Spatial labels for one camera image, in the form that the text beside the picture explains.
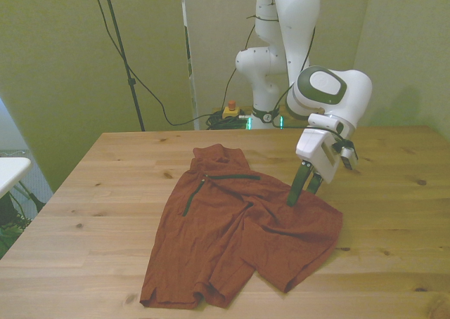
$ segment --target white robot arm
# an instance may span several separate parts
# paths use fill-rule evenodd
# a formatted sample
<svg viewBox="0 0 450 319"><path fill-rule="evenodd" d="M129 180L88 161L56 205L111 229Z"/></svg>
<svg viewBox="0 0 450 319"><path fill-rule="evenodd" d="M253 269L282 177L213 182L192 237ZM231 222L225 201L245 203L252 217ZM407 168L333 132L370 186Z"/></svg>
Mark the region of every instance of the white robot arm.
<svg viewBox="0 0 450 319"><path fill-rule="evenodd" d="M287 71L288 112L308 119L297 144L302 165L292 184L288 204L293 205L314 173L308 190L315 193L322 180L330 183L340 159L348 169L357 163L349 139L362 117L372 92L370 79L362 72L338 72L309 66L308 53L319 16L320 0L257 0L255 29L269 42L266 48L249 48L236 57L236 68L253 90L253 127L271 128L279 97L276 85L266 76Z"/></svg>

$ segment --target wall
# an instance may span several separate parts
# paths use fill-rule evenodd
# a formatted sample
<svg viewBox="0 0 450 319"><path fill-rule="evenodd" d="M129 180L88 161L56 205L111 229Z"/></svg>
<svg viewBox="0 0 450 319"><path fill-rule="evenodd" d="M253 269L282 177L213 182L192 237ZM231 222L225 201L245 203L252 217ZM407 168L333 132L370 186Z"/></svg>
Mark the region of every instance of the wall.
<svg viewBox="0 0 450 319"><path fill-rule="evenodd" d="M335 70L353 68L368 0L321 0L311 63ZM186 0L189 40L199 114L220 108L226 83L255 23L255 0ZM266 46L252 35L249 46ZM276 79L285 88L287 77ZM247 80L236 73L227 100L252 105Z"/></svg>
<svg viewBox="0 0 450 319"><path fill-rule="evenodd" d="M191 119L181 0L112 2L131 67L170 119ZM53 190L101 133L139 130L96 0L0 0L0 27L0 96ZM171 129L136 88L147 130Z"/></svg>
<svg viewBox="0 0 450 319"><path fill-rule="evenodd" d="M0 150L28 149L17 126L0 99Z"/></svg>
<svg viewBox="0 0 450 319"><path fill-rule="evenodd" d="M374 90L362 124L427 124L450 140L449 0L370 0L355 65Z"/></svg>

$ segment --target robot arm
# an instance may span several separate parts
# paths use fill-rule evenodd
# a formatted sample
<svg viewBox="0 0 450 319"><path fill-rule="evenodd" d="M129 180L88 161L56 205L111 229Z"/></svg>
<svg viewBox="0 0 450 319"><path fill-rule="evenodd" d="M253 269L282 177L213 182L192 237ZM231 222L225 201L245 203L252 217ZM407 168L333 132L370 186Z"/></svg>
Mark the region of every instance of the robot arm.
<svg viewBox="0 0 450 319"><path fill-rule="evenodd" d="M276 7L279 21L276 29L273 23L272 26L267 26L263 13L258 15L264 9L264 4L272 6L272 11ZM279 60L285 62L288 72L290 90L286 97L286 108L294 118L308 119L309 123L309 128L304 130L297 144L296 153L302 160L302 165L292 184L289 205L297 201L311 173L314 175L307 190L315 193L322 180L327 183L333 180L340 159L348 169L354 168L357 155L349 139L366 110L372 91L370 79L360 71L338 72L320 66L309 66L308 50L319 10L320 0L257 1L257 33L271 44L263 49L275 50L280 55L284 48L285 59ZM282 41L282 44L278 42L274 45L273 41ZM256 54L256 50L251 48L240 52L236 58L237 69L252 84L254 110L255 103L264 102L270 96L270 103L274 100L273 94L260 90L265 76L271 74L268 72L271 60L266 58L266 61L256 61ZM253 65L248 62L251 57Z"/></svg>

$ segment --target rust-colored garment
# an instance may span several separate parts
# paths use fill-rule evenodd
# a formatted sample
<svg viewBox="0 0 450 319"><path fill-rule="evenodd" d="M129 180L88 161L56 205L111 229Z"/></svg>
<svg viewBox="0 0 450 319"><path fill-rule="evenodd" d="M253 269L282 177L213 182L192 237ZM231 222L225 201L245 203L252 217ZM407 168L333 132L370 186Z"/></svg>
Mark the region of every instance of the rust-colored garment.
<svg viewBox="0 0 450 319"><path fill-rule="evenodd" d="M250 170L240 149L194 149L162 213L142 287L147 307L195 308L202 297L227 307L255 269L282 292L332 253L342 214Z"/></svg>

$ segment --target wooden table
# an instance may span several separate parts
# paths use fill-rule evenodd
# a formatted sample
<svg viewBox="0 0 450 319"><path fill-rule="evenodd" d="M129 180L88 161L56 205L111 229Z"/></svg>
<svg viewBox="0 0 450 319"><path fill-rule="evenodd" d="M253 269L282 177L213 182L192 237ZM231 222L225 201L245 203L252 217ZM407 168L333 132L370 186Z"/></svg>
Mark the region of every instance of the wooden table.
<svg viewBox="0 0 450 319"><path fill-rule="evenodd" d="M257 273L228 309L144 308L156 228L194 147L243 149L291 183L300 130L103 134L0 261L0 318L449 318L450 144L430 128L368 127L356 171L318 195L344 213L338 248L282 294Z"/></svg>

